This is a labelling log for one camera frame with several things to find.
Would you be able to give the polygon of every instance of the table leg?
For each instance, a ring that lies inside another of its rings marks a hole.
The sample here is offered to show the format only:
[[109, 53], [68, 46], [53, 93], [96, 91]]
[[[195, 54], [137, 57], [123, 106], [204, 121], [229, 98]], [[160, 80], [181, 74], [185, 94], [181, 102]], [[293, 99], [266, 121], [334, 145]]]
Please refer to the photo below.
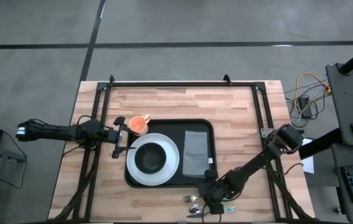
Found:
[[339, 128], [313, 140], [311, 143], [302, 146], [299, 149], [301, 159], [306, 159], [318, 152], [329, 149], [332, 144], [342, 144], [341, 130]]

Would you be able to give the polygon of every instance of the mug handle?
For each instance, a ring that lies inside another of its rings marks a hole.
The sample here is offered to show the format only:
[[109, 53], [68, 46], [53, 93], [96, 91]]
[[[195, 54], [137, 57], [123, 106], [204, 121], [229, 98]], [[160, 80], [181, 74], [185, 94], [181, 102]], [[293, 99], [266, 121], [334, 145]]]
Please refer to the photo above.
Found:
[[146, 124], [150, 122], [150, 115], [146, 114], [143, 118], [146, 120]]

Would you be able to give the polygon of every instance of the wooden table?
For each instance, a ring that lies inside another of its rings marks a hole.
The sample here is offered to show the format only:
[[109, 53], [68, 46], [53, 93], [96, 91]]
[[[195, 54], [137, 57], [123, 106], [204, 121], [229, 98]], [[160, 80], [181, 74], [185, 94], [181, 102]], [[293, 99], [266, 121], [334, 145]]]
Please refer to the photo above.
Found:
[[[275, 128], [279, 128], [289, 123], [283, 88], [280, 81], [265, 82], [273, 122]], [[96, 84], [81, 83], [72, 124], [81, 115], [91, 114]], [[262, 103], [261, 111], [262, 117], [266, 119]], [[138, 114], [150, 114], [151, 119], [209, 120], [214, 127], [219, 176], [244, 165], [262, 150], [252, 91], [248, 87], [113, 87], [106, 125], [112, 126], [117, 116], [125, 116], [127, 123]], [[65, 150], [75, 146], [75, 143], [69, 142]], [[201, 222], [200, 218], [186, 218], [190, 204], [182, 202], [182, 196], [197, 195], [197, 189], [131, 188], [124, 180], [125, 153], [120, 154], [119, 159], [112, 159], [113, 147], [107, 143], [102, 145], [91, 222]], [[63, 158], [49, 218], [55, 217], [75, 193], [82, 157], [83, 150], [80, 149]], [[284, 155], [281, 160], [284, 170], [300, 162], [298, 153]], [[285, 179], [296, 201], [306, 213], [314, 216], [302, 167], [296, 166]], [[278, 200], [283, 214], [279, 192]], [[223, 222], [274, 220], [266, 171], [260, 170], [251, 176], [242, 195], [226, 204], [226, 207], [229, 206], [236, 207], [237, 211], [224, 214]], [[218, 218], [218, 215], [208, 215], [205, 221], [217, 222]]]

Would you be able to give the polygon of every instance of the concrete floor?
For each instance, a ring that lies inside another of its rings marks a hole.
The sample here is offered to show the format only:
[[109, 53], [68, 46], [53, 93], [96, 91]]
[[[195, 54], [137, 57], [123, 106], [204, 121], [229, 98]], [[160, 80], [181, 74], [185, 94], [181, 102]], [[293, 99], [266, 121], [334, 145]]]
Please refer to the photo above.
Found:
[[[99, 0], [0, 0], [0, 44], [90, 40]], [[107, 0], [97, 42], [353, 40], [353, 0]], [[0, 128], [39, 118], [69, 124], [86, 49], [0, 50]], [[87, 80], [281, 80], [292, 90], [303, 72], [326, 79], [353, 46], [95, 49]], [[305, 77], [301, 86], [314, 83]], [[319, 91], [313, 90], [314, 97]], [[337, 127], [332, 98], [304, 128], [316, 138]], [[15, 150], [8, 141], [3, 145]], [[0, 189], [0, 223], [47, 218], [64, 142], [20, 143], [28, 154], [24, 188]], [[18, 183], [22, 166], [4, 175]], [[309, 186], [316, 216], [335, 215], [335, 189]]]

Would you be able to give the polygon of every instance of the gray cloth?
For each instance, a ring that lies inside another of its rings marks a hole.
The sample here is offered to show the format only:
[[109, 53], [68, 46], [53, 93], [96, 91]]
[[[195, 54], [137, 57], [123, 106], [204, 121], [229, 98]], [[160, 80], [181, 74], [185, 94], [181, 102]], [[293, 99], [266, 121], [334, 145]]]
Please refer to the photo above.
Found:
[[183, 175], [205, 178], [209, 169], [207, 133], [186, 131], [184, 136]]

